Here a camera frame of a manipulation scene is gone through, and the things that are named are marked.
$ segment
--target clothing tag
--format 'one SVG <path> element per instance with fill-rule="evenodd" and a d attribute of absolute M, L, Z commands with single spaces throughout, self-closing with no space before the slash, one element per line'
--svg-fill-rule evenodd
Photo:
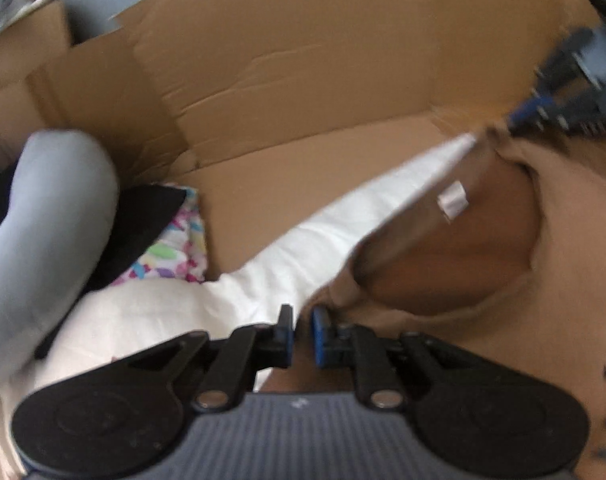
<path fill-rule="evenodd" d="M 436 203 L 450 222 L 469 205 L 465 188 L 458 180 L 438 196 Z"/>

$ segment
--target gray cloth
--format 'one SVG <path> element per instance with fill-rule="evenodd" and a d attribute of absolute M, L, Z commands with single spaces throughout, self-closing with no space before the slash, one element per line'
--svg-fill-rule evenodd
<path fill-rule="evenodd" d="M 78 298 L 110 236 L 117 199 L 114 167 L 93 138 L 30 137 L 0 226 L 0 382 Z"/>

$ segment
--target multicolored spotted cloth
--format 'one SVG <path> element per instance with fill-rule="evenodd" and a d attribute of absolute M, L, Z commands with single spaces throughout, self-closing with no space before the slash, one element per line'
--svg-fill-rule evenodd
<path fill-rule="evenodd" d="M 205 229 L 198 211 L 198 191 L 191 187 L 171 187 L 186 192 L 185 202 L 158 240 L 112 285 L 148 278 L 175 278 L 190 283 L 205 281 L 208 254 Z"/>

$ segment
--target cardboard box wall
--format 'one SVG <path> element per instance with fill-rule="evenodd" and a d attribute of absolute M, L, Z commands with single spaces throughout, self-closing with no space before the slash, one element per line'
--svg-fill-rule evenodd
<path fill-rule="evenodd" d="M 144 0 L 0 91 L 0 139 L 80 128 L 204 200 L 212 276 L 524 98 L 586 0 Z"/>

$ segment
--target white cloth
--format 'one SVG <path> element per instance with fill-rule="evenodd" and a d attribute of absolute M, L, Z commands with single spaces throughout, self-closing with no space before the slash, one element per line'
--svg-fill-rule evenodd
<path fill-rule="evenodd" d="M 17 403 L 35 388 L 109 363 L 189 330 L 223 338 L 237 326 L 297 314 L 342 267 L 354 245 L 447 171 L 474 143 L 460 136 L 348 193 L 217 282 L 143 280 L 87 295 L 44 362 L 0 386 L 0 480 L 20 471 L 8 437 Z M 261 374 L 258 383 L 265 374 Z"/>

